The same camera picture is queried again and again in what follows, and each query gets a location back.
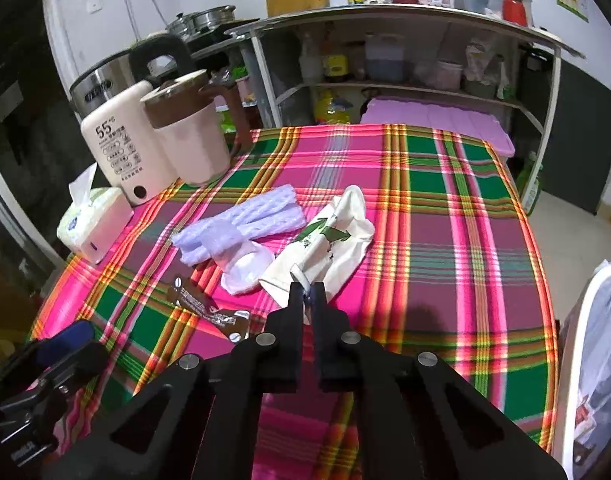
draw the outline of pink storage box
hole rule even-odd
[[[492,114],[418,101],[375,98],[367,105],[361,124],[412,124],[448,130],[487,140],[503,162],[514,156],[514,145]]]

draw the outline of tissue box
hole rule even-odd
[[[73,253],[98,264],[134,212],[118,187],[90,190],[90,204],[70,205],[61,218],[57,237]]]

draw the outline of brown kettle lid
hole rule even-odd
[[[206,70],[197,70],[167,81],[141,97],[153,128],[164,128],[208,106],[213,97],[198,94],[209,82]]]

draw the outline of metal shelf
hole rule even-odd
[[[395,84],[395,83],[386,83],[386,82],[370,81],[370,80],[366,80],[366,81],[349,80],[349,81],[344,81],[341,83],[321,82],[321,83],[315,83],[311,85],[308,85],[306,83],[301,83],[297,86],[294,86],[286,90],[282,94],[278,95],[277,104],[281,104],[288,97],[294,95],[301,88],[304,88],[307,86],[313,86],[315,88],[335,88],[335,87],[337,88],[387,88],[391,90],[407,90],[407,91],[412,91],[412,92],[425,92],[429,94],[440,94],[440,95],[461,97],[461,98],[470,99],[474,101],[483,101],[486,103],[492,103],[492,104],[506,106],[509,108],[515,108],[517,110],[520,110],[527,117],[527,119],[532,123],[532,125],[537,129],[539,134],[543,135],[543,124],[541,124],[537,120],[537,118],[529,110],[527,110],[527,108],[525,108],[524,105],[522,105],[516,99],[507,99],[507,100],[501,100],[501,99],[496,99],[496,98],[488,99],[485,97],[478,97],[476,95],[468,94],[460,90],[439,90],[436,88],[429,88],[427,86],[419,86],[419,85],[414,85],[414,84],[405,84],[405,83]]]
[[[245,36],[237,36],[230,38],[229,40],[219,41],[219,43],[215,43],[205,48],[202,48],[201,50],[197,50],[196,52],[193,52],[190,55],[193,61],[203,59],[204,57],[212,56],[213,54],[237,46],[237,44],[243,41],[244,39]]]
[[[493,32],[505,36],[512,36],[518,38],[518,40],[527,41],[528,43],[534,42],[550,48],[561,48],[575,57],[585,58],[582,53],[564,43],[561,38],[545,30],[522,27],[516,23],[489,18],[483,14],[469,12],[467,10],[424,5],[380,4],[304,10],[302,12],[292,12],[290,14],[282,14],[281,16],[273,16],[265,20],[259,20],[258,22],[247,23],[241,27],[233,27],[230,30],[230,34],[259,34],[266,30],[334,20],[412,18],[413,16],[428,16],[429,18],[468,24],[473,27],[492,30]]]

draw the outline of tiled floor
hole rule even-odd
[[[550,285],[554,315],[563,321],[595,267],[611,260],[611,225],[545,192],[529,220]]]

